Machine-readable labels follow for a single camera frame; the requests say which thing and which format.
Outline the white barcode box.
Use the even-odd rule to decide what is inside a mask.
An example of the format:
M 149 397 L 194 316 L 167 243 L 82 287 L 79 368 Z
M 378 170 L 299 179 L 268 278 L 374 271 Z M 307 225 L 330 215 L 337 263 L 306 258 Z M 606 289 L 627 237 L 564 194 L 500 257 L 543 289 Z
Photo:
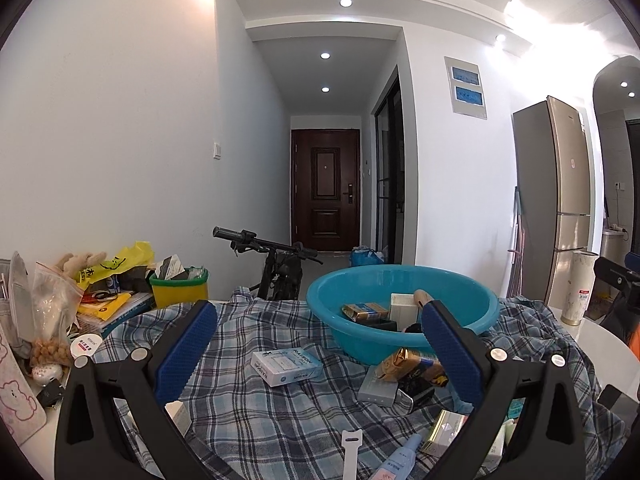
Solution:
M 390 295 L 390 319 L 397 324 L 398 332 L 404 332 L 418 322 L 419 309 L 413 301 L 413 294 Z

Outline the brown blue cigarette carton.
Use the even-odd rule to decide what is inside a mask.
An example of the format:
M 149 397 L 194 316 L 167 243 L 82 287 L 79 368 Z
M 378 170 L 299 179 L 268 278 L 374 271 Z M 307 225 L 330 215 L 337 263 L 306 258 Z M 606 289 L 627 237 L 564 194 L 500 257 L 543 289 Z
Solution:
M 388 319 L 388 310 L 375 302 L 343 304 L 341 311 L 345 318 L 359 324 Z

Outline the white marbled paper roll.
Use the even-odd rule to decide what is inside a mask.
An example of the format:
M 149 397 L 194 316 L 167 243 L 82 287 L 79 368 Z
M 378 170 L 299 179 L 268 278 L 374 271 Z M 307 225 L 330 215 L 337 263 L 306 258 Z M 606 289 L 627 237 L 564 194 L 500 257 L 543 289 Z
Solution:
M 578 250 L 573 252 L 567 294 L 561 311 L 561 321 L 570 326 L 582 322 L 589 306 L 594 281 L 594 264 L 599 256 L 594 252 Z

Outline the yellow green bin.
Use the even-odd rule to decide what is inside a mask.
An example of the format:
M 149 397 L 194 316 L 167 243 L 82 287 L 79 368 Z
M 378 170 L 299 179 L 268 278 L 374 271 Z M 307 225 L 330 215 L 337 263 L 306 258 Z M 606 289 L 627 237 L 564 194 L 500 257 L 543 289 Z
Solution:
M 208 298 L 208 270 L 202 266 L 190 266 L 186 272 L 186 278 L 180 280 L 160 280 L 151 274 L 149 282 L 157 309 Z

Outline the bag of nuts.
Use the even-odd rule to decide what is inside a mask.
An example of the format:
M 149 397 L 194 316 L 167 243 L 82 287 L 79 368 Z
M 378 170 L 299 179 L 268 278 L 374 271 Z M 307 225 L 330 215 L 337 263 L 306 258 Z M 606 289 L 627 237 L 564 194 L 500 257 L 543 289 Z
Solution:
M 32 366 L 72 365 L 68 331 L 76 318 L 84 293 L 72 278 L 37 262 L 32 279 L 32 315 L 35 339 Z

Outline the blue plaid cloth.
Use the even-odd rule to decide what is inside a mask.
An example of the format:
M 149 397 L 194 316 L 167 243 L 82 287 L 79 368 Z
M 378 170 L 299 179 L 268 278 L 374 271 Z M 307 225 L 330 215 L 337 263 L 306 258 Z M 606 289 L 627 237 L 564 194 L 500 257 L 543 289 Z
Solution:
M 414 434 L 428 434 L 441 411 L 465 412 L 451 387 L 423 408 L 382 408 L 357 398 L 367 369 L 338 348 L 309 307 L 267 302 L 238 289 L 218 309 L 219 325 L 186 383 L 191 448 L 217 479 L 337 479 L 343 473 L 342 434 L 361 430 L 358 474 L 376 467 Z M 551 310 L 522 297 L 503 299 L 497 323 L 484 333 L 491 347 L 542 361 L 566 359 L 574 382 L 586 448 L 586 475 L 600 477 L 625 443 L 623 422 L 598 401 L 594 366 Z M 256 351 L 301 348 L 321 364 L 304 382 L 269 387 L 250 364 Z

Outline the yellow plastic bag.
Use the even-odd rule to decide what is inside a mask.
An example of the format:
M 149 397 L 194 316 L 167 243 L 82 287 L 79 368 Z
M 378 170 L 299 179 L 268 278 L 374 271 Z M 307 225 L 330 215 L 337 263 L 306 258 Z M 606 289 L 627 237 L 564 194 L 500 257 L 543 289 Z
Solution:
M 92 284 L 128 272 L 136 266 L 147 266 L 153 259 L 151 244 L 137 240 L 132 246 L 122 248 L 113 258 L 81 270 L 76 283 L 81 289 L 87 289 Z

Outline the pink bear pouch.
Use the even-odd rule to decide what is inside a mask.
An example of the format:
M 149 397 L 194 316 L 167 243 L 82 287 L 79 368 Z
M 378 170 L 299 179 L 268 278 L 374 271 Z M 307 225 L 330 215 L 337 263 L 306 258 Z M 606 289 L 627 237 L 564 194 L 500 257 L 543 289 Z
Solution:
M 24 444 L 47 423 L 47 415 L 18 366 L 6 335 L 0 335 L 1 418 L 17 445 Z

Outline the white blue Raison box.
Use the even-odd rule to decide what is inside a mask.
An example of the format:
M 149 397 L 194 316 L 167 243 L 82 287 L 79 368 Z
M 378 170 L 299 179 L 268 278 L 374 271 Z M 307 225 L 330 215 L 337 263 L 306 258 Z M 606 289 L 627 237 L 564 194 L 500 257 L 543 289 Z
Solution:
M 257 351 L 250 365 L 271 388 L 314 378 L 322 369 L 322 364 L 302 348 Z

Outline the light blue tube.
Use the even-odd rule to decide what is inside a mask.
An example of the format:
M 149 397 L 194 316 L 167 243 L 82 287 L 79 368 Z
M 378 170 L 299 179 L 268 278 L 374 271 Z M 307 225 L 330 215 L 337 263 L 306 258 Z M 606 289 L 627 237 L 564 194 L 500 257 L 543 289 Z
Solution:
M 414 434 L 398 448 L 372 474 L 370 480 L 405 480 L 416 463 L 416 451 L 420 448 L 422 437 Z

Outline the gold cigarette pack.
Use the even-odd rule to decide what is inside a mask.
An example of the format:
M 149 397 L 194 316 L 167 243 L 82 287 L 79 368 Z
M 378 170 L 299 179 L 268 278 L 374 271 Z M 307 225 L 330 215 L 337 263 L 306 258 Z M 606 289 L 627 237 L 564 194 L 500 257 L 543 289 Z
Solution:
M 376 378 L 386 382 L 423 379 L 436 387 L 445 387 L 449 382 L 438 359 L 407 348 L 400 348 L 384 359 L 375 367 L 374 374 Z

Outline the black bicycle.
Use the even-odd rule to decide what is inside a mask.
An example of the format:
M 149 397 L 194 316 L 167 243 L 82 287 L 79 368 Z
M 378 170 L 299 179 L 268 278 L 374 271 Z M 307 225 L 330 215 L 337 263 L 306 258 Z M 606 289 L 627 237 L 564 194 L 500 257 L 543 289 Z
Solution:
M 255 296 L 270 301 L 297 300 L 304 275 L 303 262 L 322 266 L 318 252 L 302 243 L 287 245 L 263 240 L 252 231 L 232 231 L 220 226 L 213 229 L 213 237 L 226 240 L 237 254 L 257 252 L 266 256 L 262 278 L 250 288 Z

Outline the silver refrigerator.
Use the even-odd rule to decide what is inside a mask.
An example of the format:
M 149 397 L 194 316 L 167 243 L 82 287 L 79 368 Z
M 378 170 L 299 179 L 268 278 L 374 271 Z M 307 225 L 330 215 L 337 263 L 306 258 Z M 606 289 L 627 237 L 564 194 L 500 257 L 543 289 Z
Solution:
M 574 252 L 588 246 L 590 173 L 578 111 L 545 100 L 513 114 L 525 234 L 523 295 L 561 309 Z

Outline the blue plastic basin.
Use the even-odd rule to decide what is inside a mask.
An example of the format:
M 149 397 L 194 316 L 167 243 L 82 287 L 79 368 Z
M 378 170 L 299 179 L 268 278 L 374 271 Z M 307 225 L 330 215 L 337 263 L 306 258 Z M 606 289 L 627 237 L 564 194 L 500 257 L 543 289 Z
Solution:
M 498 320 L 500 304 L 487 287 L 467 276 L 429 266 L 353 266 L 315 280 L 306 300 L 343 353 L 366 365 L 376 365 L 400 348 L 433 352 L 425 337 L 404 329 L 418 320 L 413 293 L 422 289 L 441 301 L 458 323 L 481 334 Z M 397 323 L 397 330 L 359 324 L 343 313 L 346 304 L 378 304 Z

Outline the dark brown entry door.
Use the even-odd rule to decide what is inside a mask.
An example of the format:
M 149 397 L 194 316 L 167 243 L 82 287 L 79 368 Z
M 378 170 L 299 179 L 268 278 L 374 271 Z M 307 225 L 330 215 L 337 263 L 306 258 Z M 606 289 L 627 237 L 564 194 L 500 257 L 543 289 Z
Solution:
M 360 131 L 292 131 L 292 240 L 349 252 L 360 237 Z

